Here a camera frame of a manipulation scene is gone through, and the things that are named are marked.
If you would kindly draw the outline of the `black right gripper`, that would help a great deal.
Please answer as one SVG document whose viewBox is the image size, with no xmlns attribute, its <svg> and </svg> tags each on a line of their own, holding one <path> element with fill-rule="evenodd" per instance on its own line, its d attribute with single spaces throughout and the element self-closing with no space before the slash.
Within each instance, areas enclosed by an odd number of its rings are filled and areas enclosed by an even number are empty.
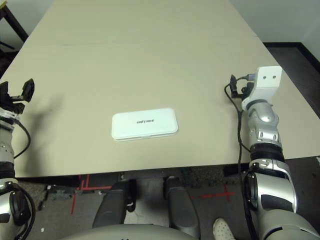
<svg viewBox="0 0 320 240">
<path fill-rule="evenodd" d="M 241 93 L 238 93 L 237 78 L 233 74 L 230 76 L 229 89 L 233 99 L 247 98 L 251 94 L 253 88 L 254 83 L 249 81 L 246 86 L 241 89 Z"/>
</svg>

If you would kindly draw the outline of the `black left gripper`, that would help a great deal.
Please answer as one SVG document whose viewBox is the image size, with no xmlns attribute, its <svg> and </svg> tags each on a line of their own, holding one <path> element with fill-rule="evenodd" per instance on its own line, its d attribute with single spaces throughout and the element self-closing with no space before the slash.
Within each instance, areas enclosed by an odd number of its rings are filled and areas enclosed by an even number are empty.
<svg viewBox="0 0 320 240">
<path fill-rule="evenodd" d="M 6 111 L 20 115 L 23 113 L 25 109 L 25 105 L 20 102 L 14 103 L 11 100 L 11 97 L 8 94 L 8 87 L 9 87 L 8 81 L 4 81 L 0 84 L 0 107 Z M 26 102 L 30 102 L 33 97 L 34 91 L 35 91 L 35 83 L 34 83 L 34 80 L 30 78 L 24 83 L 22 87 L 22 94 L 21 94 L 22 99 Z"/>
</svg>

